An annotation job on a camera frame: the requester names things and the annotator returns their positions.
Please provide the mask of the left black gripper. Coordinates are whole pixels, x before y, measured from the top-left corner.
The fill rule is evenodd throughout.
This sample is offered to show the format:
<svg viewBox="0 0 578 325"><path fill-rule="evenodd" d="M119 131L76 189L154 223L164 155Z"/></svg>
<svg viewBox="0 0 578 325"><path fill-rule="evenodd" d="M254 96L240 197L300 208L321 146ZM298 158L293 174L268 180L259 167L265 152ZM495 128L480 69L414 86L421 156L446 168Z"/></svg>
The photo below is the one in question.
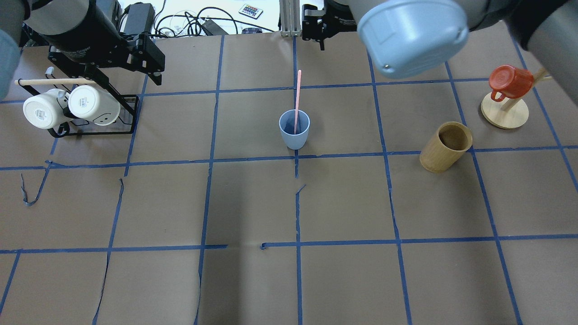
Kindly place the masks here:
<svg viewBox="0 0 578 325"><path fill-rule="evenodd" d="M119 67L146 74L154 84L162 85L165 54L151 35L126 35L109 16L83 16L63 32L49 32L47 41L67 58L64 64L56 55L49 57L68 75L85 76L87 66Z"/></svg>

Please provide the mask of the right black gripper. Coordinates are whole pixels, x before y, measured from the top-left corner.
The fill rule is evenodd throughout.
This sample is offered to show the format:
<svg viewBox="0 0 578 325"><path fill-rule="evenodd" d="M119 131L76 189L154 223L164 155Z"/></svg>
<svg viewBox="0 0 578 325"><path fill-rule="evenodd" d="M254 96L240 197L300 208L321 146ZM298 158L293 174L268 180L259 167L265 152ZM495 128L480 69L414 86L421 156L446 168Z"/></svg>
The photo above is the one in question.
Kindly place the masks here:
<svg viewBox="0 0 578 325"><path fill-rule="evenodd" d="M325 0L323 8L312 4L302 5L302 39L316 41L324 51L325 39L339 33L357 31L350 7L336 0Z"/></svg>

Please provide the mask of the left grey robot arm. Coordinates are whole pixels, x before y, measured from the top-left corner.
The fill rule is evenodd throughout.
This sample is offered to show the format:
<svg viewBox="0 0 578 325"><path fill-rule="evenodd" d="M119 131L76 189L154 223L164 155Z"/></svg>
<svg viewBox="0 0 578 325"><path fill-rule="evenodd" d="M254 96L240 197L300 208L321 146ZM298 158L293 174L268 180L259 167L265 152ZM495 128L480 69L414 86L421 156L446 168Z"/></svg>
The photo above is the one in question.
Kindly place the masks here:
<svg viewBox="0 0 578 325"><path fill-rule="evenodd" d="M3 0L1 2L1 98L20 61L23 24L56 48L56 66L70 77L97 80L100 68L123 68L162 84L165 54L153 43L153 13L138 31L120 32L95 0Z"/></svg>

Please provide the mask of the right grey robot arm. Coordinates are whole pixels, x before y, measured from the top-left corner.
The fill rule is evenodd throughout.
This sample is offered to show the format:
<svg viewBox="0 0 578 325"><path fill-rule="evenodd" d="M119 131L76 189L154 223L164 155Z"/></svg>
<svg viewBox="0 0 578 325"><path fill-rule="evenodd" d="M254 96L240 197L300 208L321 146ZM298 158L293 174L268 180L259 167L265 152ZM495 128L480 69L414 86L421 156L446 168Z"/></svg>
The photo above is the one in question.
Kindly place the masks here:
<svg viewBox="0 0 578 325"><path fill-rule="evenodd" d="M356 32L373 66L402 79L448 61L469 33L503 21L576 102L577 15L575 0L326 0L322 9L302 7L302 38L323 44Z"/></svg>

